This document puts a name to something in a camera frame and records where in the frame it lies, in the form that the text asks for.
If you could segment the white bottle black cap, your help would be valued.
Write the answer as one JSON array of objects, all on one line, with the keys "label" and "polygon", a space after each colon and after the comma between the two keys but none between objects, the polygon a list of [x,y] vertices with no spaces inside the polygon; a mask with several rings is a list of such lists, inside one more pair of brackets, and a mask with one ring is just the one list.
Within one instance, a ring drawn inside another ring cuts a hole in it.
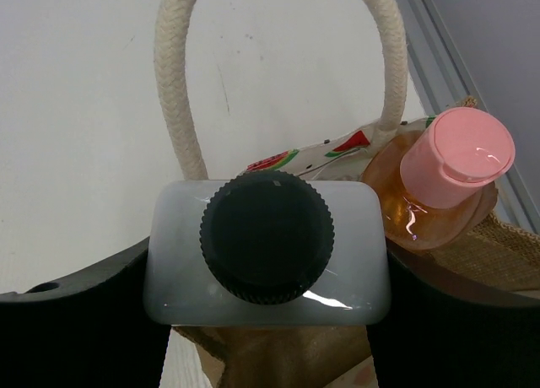
[{"label": "white bottle black cap", "polygon": [[143,290],[170,326],[365,326],[392,300],[377,195],[279,171],[158,196]]}]

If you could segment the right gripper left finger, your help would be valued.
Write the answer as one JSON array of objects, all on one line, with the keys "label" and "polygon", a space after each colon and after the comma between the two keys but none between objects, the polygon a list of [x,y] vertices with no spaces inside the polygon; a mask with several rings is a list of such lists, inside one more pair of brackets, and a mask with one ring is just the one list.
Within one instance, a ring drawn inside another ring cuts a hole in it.
[{"label": "right gripper left finger", "polygon": [[170,328],[143,307],[149,242],[1,296],[3,387],[157,387]]}]

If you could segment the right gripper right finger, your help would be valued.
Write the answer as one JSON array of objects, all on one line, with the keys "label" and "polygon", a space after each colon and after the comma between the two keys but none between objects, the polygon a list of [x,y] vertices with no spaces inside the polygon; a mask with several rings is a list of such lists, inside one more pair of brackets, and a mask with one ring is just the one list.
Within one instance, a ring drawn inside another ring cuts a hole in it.
[{"label": "right gripper right finger", "polygon": [[367,328],[380,387],[537,387],[539,301],[485,286],[400,246],[391,307]]}]

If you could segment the orange bottle pink cap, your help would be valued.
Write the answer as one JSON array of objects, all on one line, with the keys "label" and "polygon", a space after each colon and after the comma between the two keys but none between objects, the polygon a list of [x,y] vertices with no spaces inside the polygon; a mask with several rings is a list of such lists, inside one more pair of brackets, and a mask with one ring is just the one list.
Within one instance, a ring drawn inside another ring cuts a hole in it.
[{"label": "orange bottle pink cap", "polygon": [[410,251],[447,245],[493,209],[494,183],[513,165],[507,128],[482,110],[457,107],[424,130],[395,136],[362,181],[379,197],[386,237]]}]

